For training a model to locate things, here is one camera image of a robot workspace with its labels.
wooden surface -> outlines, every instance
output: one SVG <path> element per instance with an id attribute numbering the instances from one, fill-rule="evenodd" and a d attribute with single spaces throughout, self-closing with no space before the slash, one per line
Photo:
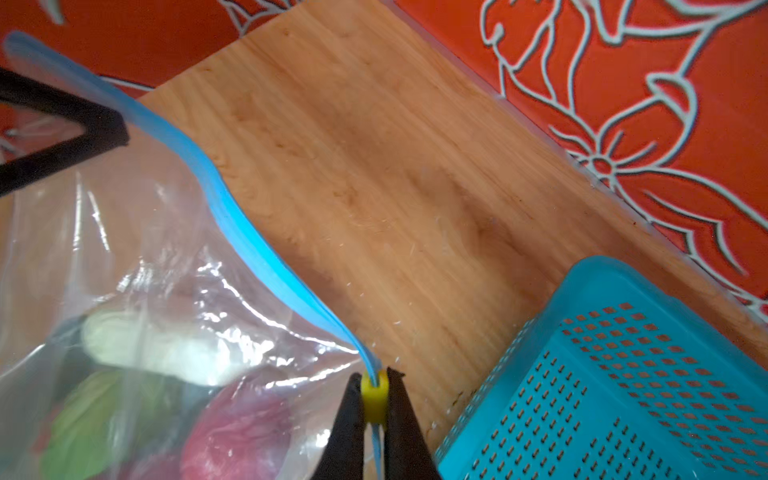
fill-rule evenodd
<path id="1" fill-rule="evenodd" d="M 768 366 L 765 332 L 710 279 L 376 0 L 310 0 L 142 102 L 407 374 L 432 449 L 590 255 L 629 263 Z"/>

clear plastic bag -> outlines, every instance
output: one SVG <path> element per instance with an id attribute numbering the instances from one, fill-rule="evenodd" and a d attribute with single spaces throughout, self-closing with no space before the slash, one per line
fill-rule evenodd
<path id="1" fill-rule="evenodd" d="M 0 478 L 308 477 L 376 358 L 181 132 L 26 35 L 4 46 L 17 72 L 119 111 L 130 141 L 2 199 Z M 18 118 L 22 151 L 72 135 Z"/>

green toy vegetable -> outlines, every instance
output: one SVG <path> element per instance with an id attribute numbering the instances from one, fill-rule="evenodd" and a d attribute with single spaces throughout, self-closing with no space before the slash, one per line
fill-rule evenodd
<path id="1" fill-rule="evenodd" d="M 166 428 L 179 401 L 178 381 L 108 370 L 89 376 L 51 426 L 40 468 L 47 480 L 85 480 L 126 459 Z"/>

wooden table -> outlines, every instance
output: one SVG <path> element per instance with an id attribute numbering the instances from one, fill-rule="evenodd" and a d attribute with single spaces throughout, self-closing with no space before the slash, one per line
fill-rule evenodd
<path id="1" fill-rule="evenodd" d="M 617 257 L 768 366 L 659 234 L 377 0 L 310 0 L 142 98 L 406 383 L 430 448 L 568 269 Z"/>

blue basket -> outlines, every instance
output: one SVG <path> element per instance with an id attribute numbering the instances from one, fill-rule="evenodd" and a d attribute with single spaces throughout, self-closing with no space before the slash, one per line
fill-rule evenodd
<path id="1" fill-rule="evenodd" d="M 438 449 L 445 480 L 768 477 L 768 374 L 627 265 L 581 261 Z"/>

